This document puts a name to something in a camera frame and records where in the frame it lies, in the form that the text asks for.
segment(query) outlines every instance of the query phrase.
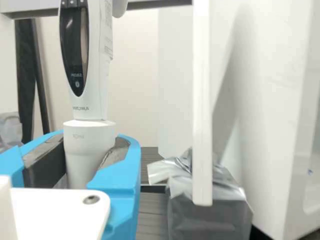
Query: plastic wrap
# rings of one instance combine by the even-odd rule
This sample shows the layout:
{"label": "plastic wrap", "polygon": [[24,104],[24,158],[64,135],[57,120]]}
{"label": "plastic wrap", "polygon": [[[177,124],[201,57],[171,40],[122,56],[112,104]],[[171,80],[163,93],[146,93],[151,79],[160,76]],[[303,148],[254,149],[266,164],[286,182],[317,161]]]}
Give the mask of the plastic wrap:
{"label": "plastic wrap", "polygon": [[22,125],[17,112],[0,113],[0,153],[22,146]]}
{"label": "plastic wrap", "polygon": [[193,204],[190,152],[188,150],[187,157],[184,153],[181,157],[172,157],[148,165],[150,184],[168,180],[166,191],[169,195],[169,239],[248,240],[253,212],[244,190],[225,167],[212,167],[212,206]]}

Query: screw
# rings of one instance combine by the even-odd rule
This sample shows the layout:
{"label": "screw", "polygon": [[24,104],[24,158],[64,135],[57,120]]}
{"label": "screw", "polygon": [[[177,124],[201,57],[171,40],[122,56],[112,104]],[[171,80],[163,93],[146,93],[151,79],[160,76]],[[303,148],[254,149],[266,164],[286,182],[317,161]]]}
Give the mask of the screw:
{"label": "screw", "polygon": [[91,195],[91,196],[86,197],[83,200],[83,203],[86,205],[92,205],[92,204],[96,204],[99,201],[100,201],[100,197],[98,197],[96,195]]}

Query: white wall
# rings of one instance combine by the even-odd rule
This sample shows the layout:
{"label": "white wall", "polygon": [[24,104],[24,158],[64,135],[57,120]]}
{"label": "white wall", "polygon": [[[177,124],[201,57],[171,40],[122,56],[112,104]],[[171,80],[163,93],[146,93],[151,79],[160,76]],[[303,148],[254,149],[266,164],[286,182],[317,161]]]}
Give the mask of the white wall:
{"label": "white wall", "polygon": [[15,22],[0,14],[0,114],[18,111]]}
{"label": "white wall", "polygon": [[193,7],[159,10],[159,154],[180,156],[192,146]]}
{"label": "white wall", "polygon": [[[43,77],[54,131],[73,118],[69,86],[60,50],[58,18],[46,17],[38,23]],[[108,83],[109,119],[117,123],[119,133],[136,138],[142,146],[157,146],[158,10],[127,11],[122,18],[113,18],[113,44],[114,60]]]}

